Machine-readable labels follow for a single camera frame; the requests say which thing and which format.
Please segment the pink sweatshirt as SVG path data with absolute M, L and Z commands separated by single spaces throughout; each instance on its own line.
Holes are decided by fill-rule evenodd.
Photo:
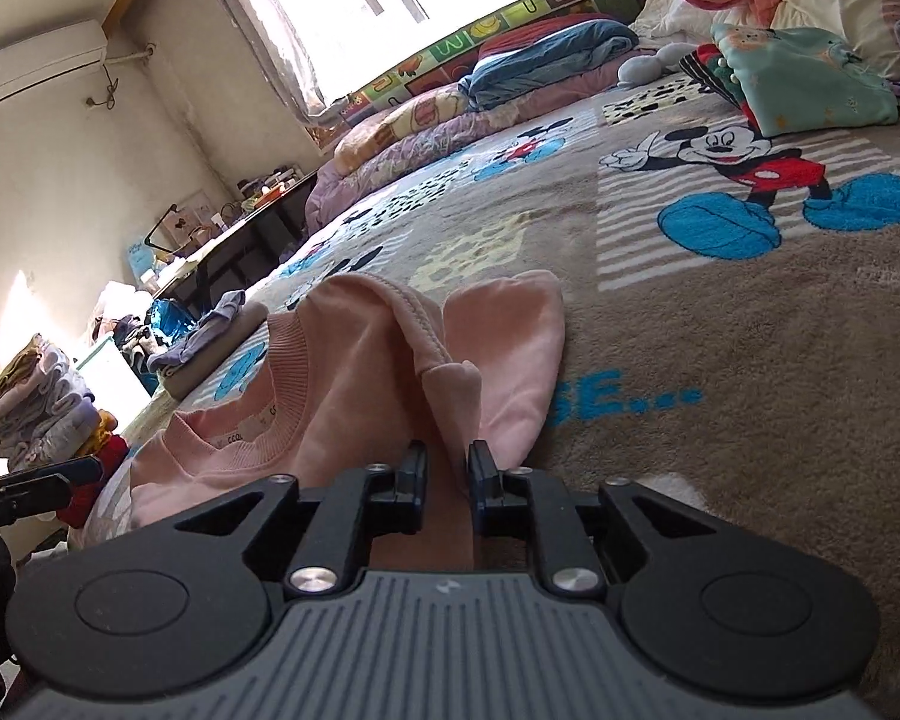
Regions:
M 512 470 L 543 429 L 566 338 L 553 273 L 470 284 L 443 302 L 379 275 L 340 275 L 269 317 L 268 333 L 240 398 L 173 415 L 137 452 L 133 525 L 276 473 L 324 488 L 351 468 L 397 463 L 420 440 L 429 455 L 421 531 L 375 539 L 372 562 L 473 567 L 464 459 L 482 439 Z

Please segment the stacked folded clothes pile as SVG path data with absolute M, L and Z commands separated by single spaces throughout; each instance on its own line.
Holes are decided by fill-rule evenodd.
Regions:
M 128 444 L 117 427 L 118 419 L 95 405 L 68 355 L 40 333 L 0 372 L 0 457 L 9 472 L 86 458 L 102 463 L 102 479 L 77 489 L 76 499 L 58 512 L 68 527 L 86 527 L 103 486 L 125 463 Z

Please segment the folded beige and purple clothes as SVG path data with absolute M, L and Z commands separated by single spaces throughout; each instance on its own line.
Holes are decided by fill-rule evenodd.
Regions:
M 165 392 L 182 401 L 266 322 L 269 309 L 242 289 L 227 291 L 180 340 L 148 360 Z

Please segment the dark side desk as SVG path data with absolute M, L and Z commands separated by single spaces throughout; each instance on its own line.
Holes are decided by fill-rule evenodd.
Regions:
M 312 172 L 227 231 L 215 236 L 155 290 L 155 299 L 176 302 L 199 319 L 229 289 L 247 289 L 292 255 L 307 238 L 304 206 L 317 183 Z

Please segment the purple floral quilt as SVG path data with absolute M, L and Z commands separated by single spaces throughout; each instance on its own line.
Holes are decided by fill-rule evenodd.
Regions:
M 476 140 L 605 91 L 616 85 L 617 69 L 622 62 L 644 52 L 642 47 L 631 50 L 595 70 L 535 89 L 491 110 L 467 110 L 427 132 L 416 133 L 391 145 L 379 156 L 357 167 L 349 176 L 341 176 L 336 171 L 331 156 L 318 169 L 317 183 L 305 202 L 307 231 L 310 234 L 320 231 L 365 195 L 393 184 L 419 167 L 457 153 Z

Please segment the yellow patterned pillow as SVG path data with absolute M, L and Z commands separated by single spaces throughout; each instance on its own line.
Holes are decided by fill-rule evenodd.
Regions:
M 468 107 L 468 96 L 457 83 L 450 83 L 429 89 L 397 107 L 380 110 L 341 138 L 333 154 L 334 167 L 341 176 L 349 176 L 391 145 L 455 119 Z

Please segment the white air conditioner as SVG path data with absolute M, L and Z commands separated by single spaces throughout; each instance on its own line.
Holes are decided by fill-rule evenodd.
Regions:
M 0 104 L 24 91 L 107 59 L 107 36 L 97 21 L 80 21 L 0 49 Z

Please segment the grey plush toy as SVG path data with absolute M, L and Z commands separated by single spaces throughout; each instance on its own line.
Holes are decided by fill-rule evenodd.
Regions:
M 650 85 L 679 70 L 681 60 L 697 49 L 693 43 L 669 43 L 653 54 L 633 55 L 617 69 L 617 84 L 623 88 Z

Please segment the blue folded quilt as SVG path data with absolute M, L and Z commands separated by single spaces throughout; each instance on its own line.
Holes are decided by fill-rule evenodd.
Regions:
M 471 109 L 494 109 L 595 70 L 637 46 L 639 36 L 631 28 L 603 15 L 546 18 L 487 39 L 458 87 Z

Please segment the teal folded garment stack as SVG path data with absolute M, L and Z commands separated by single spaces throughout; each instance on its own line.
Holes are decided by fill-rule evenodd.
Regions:
M 764 137 L 899 121 L 893 88 L 837 34 L 717 23 L 710 36 L 681 70 Z

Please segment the colourful alphabet headboard mat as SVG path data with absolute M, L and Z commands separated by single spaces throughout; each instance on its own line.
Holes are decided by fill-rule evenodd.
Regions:
M 424 91 L 458 82 L 476 65 L 482 44 L 504 32 L 567 13 L 598 13 L 630 23 L 644 4 L 645 0 L 517 0 L 441 37 L 349 94 L 343 121 L 356 125 Z

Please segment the window curtain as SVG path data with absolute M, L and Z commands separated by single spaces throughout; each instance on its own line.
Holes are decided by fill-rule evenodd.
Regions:
M 349 96 L 330 103 L 304 41 L 279 0 L 219 0 L 279 101 L 326 153 L 345 133 Z

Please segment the cream white duvet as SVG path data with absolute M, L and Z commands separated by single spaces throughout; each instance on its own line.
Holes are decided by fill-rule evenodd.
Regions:
M 770 26 L 774 29 L 827 29 L 842 36 L 876 71 L 900 80 L 900 45 L 894 28 L 900 0 L 781 0 Z M 756 18 L 746 5 L 701 10 L 686 0 L 647 0 L 632 23 L 642 43 L 705 43 L 715 23 L 752 26 Z

